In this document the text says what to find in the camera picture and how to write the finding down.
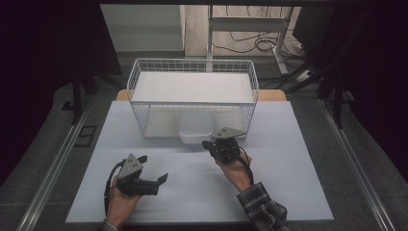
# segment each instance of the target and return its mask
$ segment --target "gray floor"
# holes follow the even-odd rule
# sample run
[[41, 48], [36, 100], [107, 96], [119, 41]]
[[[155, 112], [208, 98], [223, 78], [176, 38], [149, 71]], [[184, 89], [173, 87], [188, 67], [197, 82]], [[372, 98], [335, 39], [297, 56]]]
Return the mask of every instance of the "gray floor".
[[[128, 76], [134, 58], [119, 56], [124, 76]], [[273, 59], [246, 57], [248, 58], [255, 63], [260, 85], [275, 82], [271, 78], [277, 78], [279, 72]], [[118, 92], [104, 81], [98, 78], [95, 80], [99, 91], [93, 96], [89, 116], [84, 123], [84, 126], [96, 126], [95, 138], [89, 147], [72, 148], [35, 230], [96, 230], [98, 228], [99, 224], [64, 223], [107, 112]], [[116, 80], [125, 83], [127, 77], [118, 76]], [[276, 85], [277, 83], [273, 83], [266, 88], [272, 89]], [[319, 83], [315, 83], [296, 93], [288, 94], [288, 100], [293, 105], [300, 130], [335, 219], [290, 221], [289, 227], [292, 230], [380, 230], [329, 126], [323, 108], [316, 98], [315, 91], [318, 85]], [[61, 107], [65, 101], [71, 100], [70, 85], [57, 90], [49, 117], [14, 172], [0, 188], [0, 230], [15, 230], [47, 169], [59, 152], [72, 120], [72, 112], [61, 111]], [[395, 229], [408, 230], [406, 219], [408, 218], [408, 185], [346, 104], [343, 106], [343, 123], [344, 132], [388, 210]], [[82, 139], [77, 140], [78, 144], [85, 142]], [[103, 198], [102, 192], [95, 196], [100, 197], [101, 200]]]

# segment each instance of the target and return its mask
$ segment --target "white wall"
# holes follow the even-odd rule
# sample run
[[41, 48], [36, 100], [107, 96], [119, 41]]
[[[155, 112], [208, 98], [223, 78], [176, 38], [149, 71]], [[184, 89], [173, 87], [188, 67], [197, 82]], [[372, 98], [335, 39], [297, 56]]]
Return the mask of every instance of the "white wall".
[[116, 52], [183, 51], [183, 6], [100, 5]]

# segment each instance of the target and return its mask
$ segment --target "plaid shirt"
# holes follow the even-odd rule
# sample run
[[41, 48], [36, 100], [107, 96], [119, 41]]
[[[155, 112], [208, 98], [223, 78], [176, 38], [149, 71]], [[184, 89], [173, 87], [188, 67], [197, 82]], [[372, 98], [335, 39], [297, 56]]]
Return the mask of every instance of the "plaid shirt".
[[289, 231], [286, 208], [270, 199], [261, 182], [241, 192], [237, 198], [258, 230]]

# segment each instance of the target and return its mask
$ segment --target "human hand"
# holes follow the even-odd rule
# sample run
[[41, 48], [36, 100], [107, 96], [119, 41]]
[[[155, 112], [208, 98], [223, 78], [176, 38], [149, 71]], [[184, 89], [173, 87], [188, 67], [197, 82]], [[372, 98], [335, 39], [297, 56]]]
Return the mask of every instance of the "human hand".
[[[240, 157], [247, 163], [251, 163], [251, 157], [246, 156], [245, 153], [241, 152]], [[237, 188], [237, 190], [242, 193], [243, 191], [251, 187], [248, 173], [245, 167], [238, 160], [223, 164], [221, 161], [216, 159], [216, 164], [219, 165], [224, 172], [225, 177]]]
[[132, 215], [138, 205], [141, 195], [128, 196], [116, 187], [117, 176], [114, 177], [111, 189], [109, 190], [109, 207], [106, 219], [116, 227]]

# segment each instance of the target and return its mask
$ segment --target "white wire basket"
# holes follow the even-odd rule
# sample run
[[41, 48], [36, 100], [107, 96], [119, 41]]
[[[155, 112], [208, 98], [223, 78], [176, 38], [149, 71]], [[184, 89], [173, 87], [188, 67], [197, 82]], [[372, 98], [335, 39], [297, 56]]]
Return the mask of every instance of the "white wire basket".
[[137, 59], [127, 90], [145, 138], [179, 137], [190, 112], [211, 113], [214, 132], [230, 127], [245, 138], [259, 86], [251, 61]]

